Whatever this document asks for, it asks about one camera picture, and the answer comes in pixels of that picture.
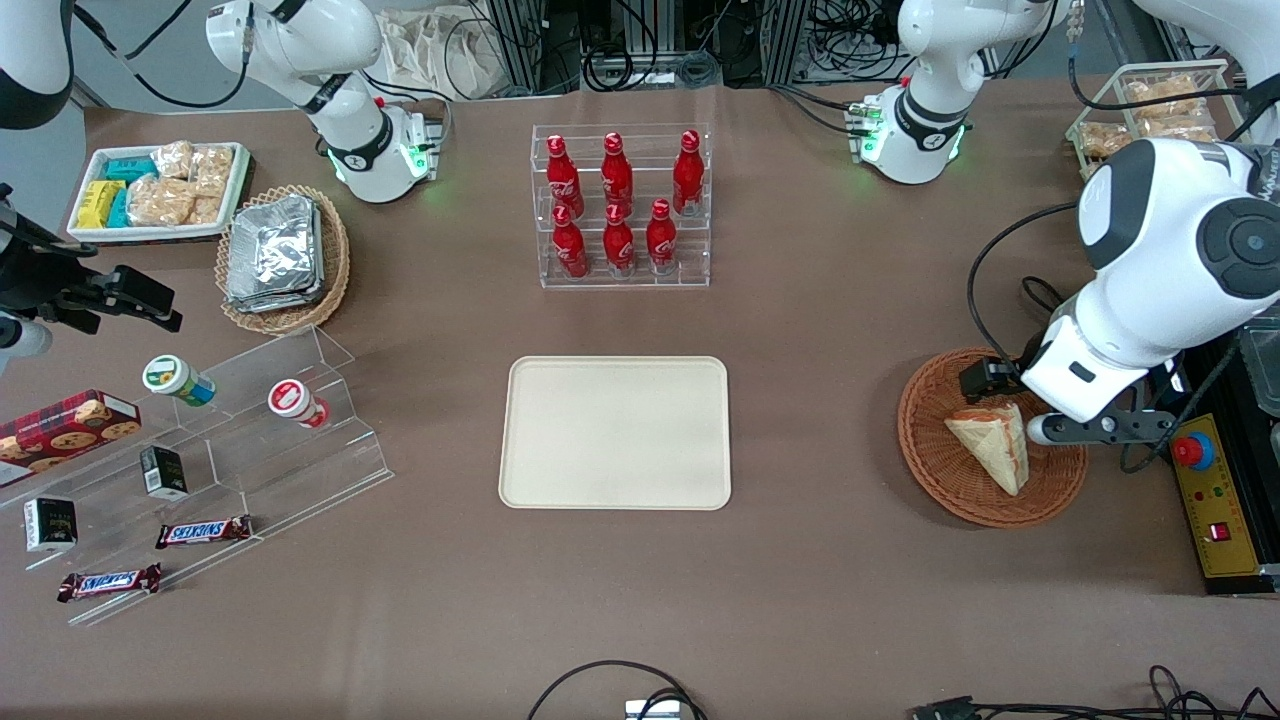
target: white tray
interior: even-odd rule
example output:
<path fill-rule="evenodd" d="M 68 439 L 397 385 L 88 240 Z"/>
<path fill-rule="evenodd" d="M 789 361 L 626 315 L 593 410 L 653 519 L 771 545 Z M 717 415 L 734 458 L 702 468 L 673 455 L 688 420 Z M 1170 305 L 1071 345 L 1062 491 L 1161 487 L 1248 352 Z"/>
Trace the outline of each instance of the white tray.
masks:
<path fill-rule="evenodd" d="M 215 147 L 230 147 L 234 152 L 232 158 L 232 174 L 227 178 L 227 190 L 223 191 L 223 206 L 218 211 L 218 219 L 212 223 L 198 225 L 178 225 L 173 228 L 78 228 L 76 215 L 84 202 L 84 193 L 88 191 L 91 181 L 102 179 L 102 168 L 108 160 L 119 158 L 142 158 L 150 155 L 157 145 L 140 145 L 136 147 L 104 147 L 95 150 L 88 159 L 88 169 L 81 178 L 79 192 L 76 193 L 76 205 L 67 218 L 67 234 L 87 242 L 90 245 L 133 245 L 140 242 L 180 241 L 192 237 L 210 237 L 215 240 L 223 228 L 232 222 L 236 206 L 239 204 L 241 188 L 244 186 L 244 174 L 248 173 L 250 152 L 238 142 L 197 142 L 195 145 L 211 145 Z"/>
<path fill-rule="evenodd" d="M 718 510 L 728 373 L 716 357 L 521 357 L 498 495 L 511 507 Z"/>

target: red cookie box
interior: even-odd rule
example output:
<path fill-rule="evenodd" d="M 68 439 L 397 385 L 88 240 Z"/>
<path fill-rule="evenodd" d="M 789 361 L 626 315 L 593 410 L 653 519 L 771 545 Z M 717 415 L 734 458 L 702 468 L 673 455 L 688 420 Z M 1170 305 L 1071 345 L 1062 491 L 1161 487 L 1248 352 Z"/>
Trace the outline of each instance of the red cookie box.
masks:
<path fill-rule="evenodd" d="M 142 428 L 137 405 L 86 389 L 0 425 L 0 487 Z"/>

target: bread slice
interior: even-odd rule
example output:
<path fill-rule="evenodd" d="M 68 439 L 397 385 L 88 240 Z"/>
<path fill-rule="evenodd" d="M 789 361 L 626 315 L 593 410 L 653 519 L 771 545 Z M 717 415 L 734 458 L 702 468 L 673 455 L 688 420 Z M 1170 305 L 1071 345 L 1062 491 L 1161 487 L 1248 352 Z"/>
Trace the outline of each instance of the bread slice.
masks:
<path fill-rule="evenodd" d="M 1016 405 L 965 407 L 945 423 L 1005 492 L 1016 496 L 1023 489 L 1029 477 L 1027 429 Z"/>

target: yellow control panel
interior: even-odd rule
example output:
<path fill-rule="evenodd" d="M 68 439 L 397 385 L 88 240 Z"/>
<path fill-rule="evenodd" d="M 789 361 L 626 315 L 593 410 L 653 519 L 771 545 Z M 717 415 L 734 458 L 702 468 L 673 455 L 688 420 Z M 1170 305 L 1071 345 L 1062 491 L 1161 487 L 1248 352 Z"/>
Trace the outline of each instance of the yellow control panel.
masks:
<path fill-rule="evenodd" d="M 1174 434 L 1174 443 L 1180 439 L 1181 452 L 1175 447 L 1174 469 L 1204 577 L 1257 575 L 1253 538 L 1244 524 L 1235 480 L 1222 459 L 1213 415 L 1184 423 Z"/>

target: snickers bar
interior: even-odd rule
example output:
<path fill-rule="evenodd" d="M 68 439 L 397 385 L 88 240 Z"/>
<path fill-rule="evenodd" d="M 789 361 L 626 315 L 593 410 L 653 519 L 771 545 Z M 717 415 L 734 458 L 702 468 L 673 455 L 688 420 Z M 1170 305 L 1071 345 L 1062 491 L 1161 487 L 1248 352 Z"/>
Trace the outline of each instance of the snickers bar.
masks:
<path fill-rule="evenodd" d="M 58 589 L 58 602 L 72 600 L 84 600 L 99 594 L 111 594 L 114 592 L 160 589 L 160 564 L 150 565 L 142 570 L 129 570 L 127 573 L 106 573 L 105 575 L 81 575 L 72 573 L 63 580 Z"/>
<path fill-rule="evenodd" d="M 188 523 L 186 525 L 160 525 L 160 538 L 156 541 L 156 550 L 164 550 L 170 544 L 196 544 L 202 542 L 238 541 L 253 534 L 248 515 L 228 518 L 225 520 L 209 520 L 206 523 Z"/>

